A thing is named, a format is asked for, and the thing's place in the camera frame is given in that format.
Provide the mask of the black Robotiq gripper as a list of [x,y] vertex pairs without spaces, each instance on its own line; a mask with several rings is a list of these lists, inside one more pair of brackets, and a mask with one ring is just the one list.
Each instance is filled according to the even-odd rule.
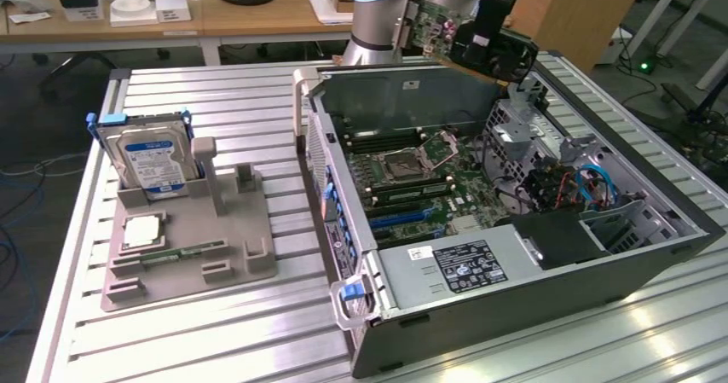
[[454,57],[463,61],[489,61],[507,38],[502,35],[517,0],[479,0],[477,15],[457,32]]

